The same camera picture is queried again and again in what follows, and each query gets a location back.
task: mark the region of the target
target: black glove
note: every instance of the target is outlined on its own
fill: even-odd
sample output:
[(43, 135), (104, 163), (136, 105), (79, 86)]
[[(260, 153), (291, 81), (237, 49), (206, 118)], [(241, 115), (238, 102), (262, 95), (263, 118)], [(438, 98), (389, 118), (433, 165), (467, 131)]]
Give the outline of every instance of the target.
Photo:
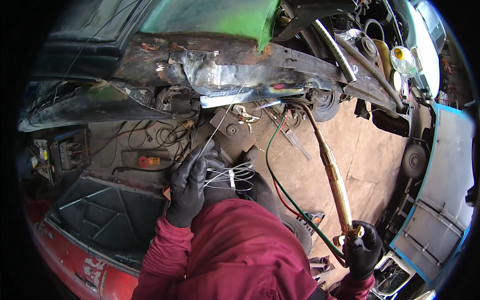
[(382, 239), (378, 236), (375, 228), (367, 222), (354, 220), (352, 223), (354, 228), (363, 226), (365, 234), (362, 238), (348, 234), (345, 238), (347, 253), (344, 250), (344, 254), (347, 256), (350, 267), (350, 278), (364, 280), (373, 274), (373, 269), (378, 263), (378, 256), (382, 250)]
[(175, 227), (190, 226), (193, 218), (202, 209), (207, 168), (220, 171), (224, 168), (224, 164), (216, 159), (218, 152), (212, 150), (214, 141), (211, 140), (201, 153), (205, 144), (206, 142), (202, 143), (190, 152), (171, 176), (171, 203), (167, 210), (167, 221)]

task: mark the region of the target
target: red sleeve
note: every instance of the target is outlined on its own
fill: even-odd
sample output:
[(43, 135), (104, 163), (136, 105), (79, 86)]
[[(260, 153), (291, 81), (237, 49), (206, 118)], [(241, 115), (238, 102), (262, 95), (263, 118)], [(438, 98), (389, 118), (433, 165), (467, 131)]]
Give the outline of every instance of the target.
[(375, 277), (370, 276), (369, 278), (356, 281), (350, 278), (350, 273), (343, 277), (340, 282), (340, 287), (335, 293), (335, 297), (327, 294), (327, 300), (364, 300), (367, 299), (367, 296), (370, 292), (370, 289), (375, 283)]
[(163, 216), (156, 221), (156, 236), (142, 261), (132, 299), (175, 299), (176, 287), (187, 272), (192, 248), (190, 228), (177, 228)]

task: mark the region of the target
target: tire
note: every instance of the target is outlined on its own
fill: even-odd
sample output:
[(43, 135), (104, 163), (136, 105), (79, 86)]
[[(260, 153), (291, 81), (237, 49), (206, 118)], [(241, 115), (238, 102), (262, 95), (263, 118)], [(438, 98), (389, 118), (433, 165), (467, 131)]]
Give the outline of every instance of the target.
[(302, 222), (283, 213), (280, 213), (280, 220), (282, 221), (282, 224), (297, 237), (305, 254), (308, 256), (312, 251), (312, 236), (308, 232), (308, 229), (302, 224)]
[(313, 117), (317, 122), (327, 122), (331, 120), (340, 109), (340, 99), (338, 93), (323, 94), (316, 89), (310, 92), (310, 101), (315, 101), (315, 110), (312, 111)]
[(425, 148), (412, 144), (405, 149), (402, 158), (402, 169), (410, 178), (420, 177), (427, 168), (428, 156)]

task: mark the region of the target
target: car window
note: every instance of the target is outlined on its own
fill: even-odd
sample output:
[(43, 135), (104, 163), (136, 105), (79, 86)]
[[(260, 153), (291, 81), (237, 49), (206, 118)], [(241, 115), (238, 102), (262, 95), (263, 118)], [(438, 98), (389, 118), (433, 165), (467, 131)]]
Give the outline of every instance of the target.
[(59, 17), (49, 39), (86, 41), (95, 36), (91, 42), (115, 40), (140, 2), (142, 0), (74, 0)]
[(426, 1), (422, 1), (417, 5), (417, 10), (423, 17), (428, 33), (432, 38), (437, 52), (440, 52), (445, 44), (445, 29), (442, 21), (435, 9)]

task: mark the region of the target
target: red car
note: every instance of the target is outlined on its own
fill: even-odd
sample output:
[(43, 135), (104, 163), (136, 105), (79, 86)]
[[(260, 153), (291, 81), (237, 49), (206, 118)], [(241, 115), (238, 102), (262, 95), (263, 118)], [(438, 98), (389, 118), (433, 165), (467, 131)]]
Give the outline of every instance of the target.
[(167, 199), (153, 184), (90, 171), (66, 184), (59, 199), (25, 197), (40, 254), (78, 298), (130, 299)]

